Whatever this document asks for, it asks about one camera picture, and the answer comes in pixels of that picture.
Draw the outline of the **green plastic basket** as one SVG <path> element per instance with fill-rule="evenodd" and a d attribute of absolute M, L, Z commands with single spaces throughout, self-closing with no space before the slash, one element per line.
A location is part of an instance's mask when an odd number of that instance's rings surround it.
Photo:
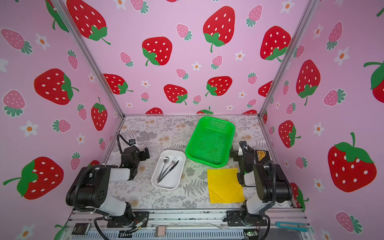
<path fill-rule="evenodd" d="M 213 168 L 224 167 L 230 158 L 235 130 L 231 122 L 201 118 L 186 147 L 187 158 Z"/>

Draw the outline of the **yellow paper napkin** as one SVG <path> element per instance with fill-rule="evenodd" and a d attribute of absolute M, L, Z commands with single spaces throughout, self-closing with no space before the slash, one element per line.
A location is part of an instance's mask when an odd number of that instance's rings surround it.
<path fill-rule="evenodd" d="M 245 201 L 243 187 L 239 184 L 238 169 L 207 170 L 211 204 L 235 204 Z"/>

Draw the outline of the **white rectangular tray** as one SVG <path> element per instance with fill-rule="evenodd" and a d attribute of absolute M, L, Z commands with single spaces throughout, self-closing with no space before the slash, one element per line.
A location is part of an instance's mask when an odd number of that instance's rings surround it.
<path fill-rule="evenodd" d="M 180 184 L 185 162 L 186 155 L 183 152 L 163 151 L 155 167 L 151 184 L 162 190 L 175 190 Z"/>

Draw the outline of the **black handled fork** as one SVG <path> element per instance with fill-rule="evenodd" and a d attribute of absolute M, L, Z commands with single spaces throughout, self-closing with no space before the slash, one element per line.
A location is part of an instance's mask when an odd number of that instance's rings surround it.
<path fill-rule="evenodd" d="M 170 163 L 170 165 L 164 170 L 163 174 L 165 174 L 166 171 L 169 170 L 169 169 L 171 168 L 171 166 L 172 166 L 176 161 L 178 161 L 178 158 L 177 158 L 177 157 L 175 157 L 175 158 L 172 160 L 172 162 Z"/>

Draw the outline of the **black handled knife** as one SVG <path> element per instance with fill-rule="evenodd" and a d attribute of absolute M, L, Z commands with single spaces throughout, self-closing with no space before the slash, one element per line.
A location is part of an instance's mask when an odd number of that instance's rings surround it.
<path fill-rule="evenodd" d="M 169 170 L 167 170 L 166 171 L 166 173 L 165 174 L 163 174 L 162 176 L 161 176 L 161 178 L 160 178 L 160 180 L 159 181 L 157 181 L 157 183 L 160 183 L 164 178 L 165 178 L 165 176 L 166 175 L 168 175 L 177 165 L 178 165 L 178 163 L 179 163 L 179 161 L 176 161 L 172 166 L 171 166 L 171 168 L 169 169 Z"/>

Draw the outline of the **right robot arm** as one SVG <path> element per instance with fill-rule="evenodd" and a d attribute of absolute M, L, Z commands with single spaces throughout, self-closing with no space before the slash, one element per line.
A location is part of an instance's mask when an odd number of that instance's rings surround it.
<path fill-rule="evenodd" d="M 256 189 L 256 194 L 244 201 L 238 212 L 227 212 L 223 221 L 230 226 L 238 223 L 253 225 L 266 219 L 266 211 L 276 203 L 292 199 L 292 187 L 281 166 L 271 159 L 268 151 L 255 150 L 246 141 L 240 141 L 238 150 L 231 148 L 230 158 L 239 164 L 238 183 L 242 187 Z"/>

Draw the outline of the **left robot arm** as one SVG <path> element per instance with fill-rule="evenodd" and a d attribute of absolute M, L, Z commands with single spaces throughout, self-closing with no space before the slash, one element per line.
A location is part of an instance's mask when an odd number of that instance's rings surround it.
<path fill-rule="evenodd" d="M 137 147 L 122 152 L 121 166 L 95 165 L 84 167 L 79 172 L 66 195 L 66 203 L 78 212 L 101 214 L 114 224 L 127 227 L 136 222 L 132 206 L 108 194 L 110 183 L 132 181 L 140 162 L 150 158 L 148 148 Z"/>

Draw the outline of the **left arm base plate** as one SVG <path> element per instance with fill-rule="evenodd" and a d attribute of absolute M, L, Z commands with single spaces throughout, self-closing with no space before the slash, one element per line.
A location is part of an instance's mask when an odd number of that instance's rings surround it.
<path fill-rule="evenodd" d="M 145 228 L 148 223 L 150 212 L 134 211 L 132 215 L 125 214 L 121 217 L 111 217 L 108 220 L 107 228 Z"/>

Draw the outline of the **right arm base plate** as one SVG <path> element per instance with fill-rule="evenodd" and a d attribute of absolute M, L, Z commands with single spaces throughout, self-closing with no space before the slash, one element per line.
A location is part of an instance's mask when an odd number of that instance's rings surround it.
<path fill-rule="evenodd" d="M 223 222 L 228 223 L 230 227 L 266 227 L 268 225 L 266 217 L 251 215 L 240 210 L 226 211 Z"/>

